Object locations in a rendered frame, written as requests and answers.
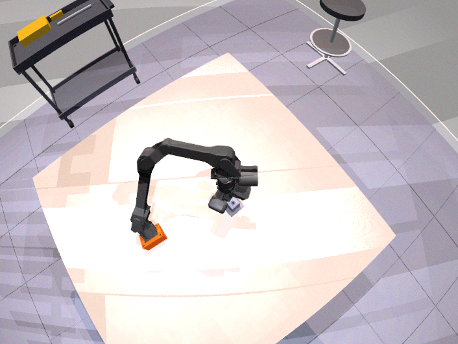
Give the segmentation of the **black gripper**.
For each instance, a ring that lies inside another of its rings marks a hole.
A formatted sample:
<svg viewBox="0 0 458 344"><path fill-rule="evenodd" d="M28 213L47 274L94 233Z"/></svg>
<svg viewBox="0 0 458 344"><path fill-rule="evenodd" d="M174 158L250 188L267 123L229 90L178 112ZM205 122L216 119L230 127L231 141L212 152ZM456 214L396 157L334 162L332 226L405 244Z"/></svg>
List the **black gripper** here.
<svg viewBox="0 0 458 344"><path fill-rule="evenodd" d="M236 180L235 180L236 182ZM219 185L218 181L215 183L217 185L217 191L215 193L215 196L216 197L211 197L209 203L208 203L208 207L211 208L212 210L215 210L216 212L219 212L220 214L223 214L224 211L227 209L228 207L228 203L226 202L230 202L232 198L229 197L229 194L231 193L231 191L234 189L235 187L235 182L234 182L234 185L230 188L223 188ZM218 198L219 199L218 199ZM226 202L224 202L224 201Z"/></svg>

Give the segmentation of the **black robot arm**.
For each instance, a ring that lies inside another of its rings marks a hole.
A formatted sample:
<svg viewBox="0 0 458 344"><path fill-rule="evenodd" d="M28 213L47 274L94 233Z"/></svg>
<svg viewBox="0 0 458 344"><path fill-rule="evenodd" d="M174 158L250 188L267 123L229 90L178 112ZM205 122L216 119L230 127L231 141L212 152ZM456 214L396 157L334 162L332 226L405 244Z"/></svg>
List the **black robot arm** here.
<svg viewBox="0 0 458 344"><path fill-rule="evenodd" d="M167 155L180 156L206 162L211 165L212 180L223 188L235 187L229 197L242 201L250 197L251 186L258 187L258 166L241 166L232 147L227 145L204 146L166 138L152 147L145 148L137 159L139 173L136 206L131 215L131 231L139 233L144 242L158 235L156 227L148 220L151 206L147 204L151 173L154 166Z"/></svg>

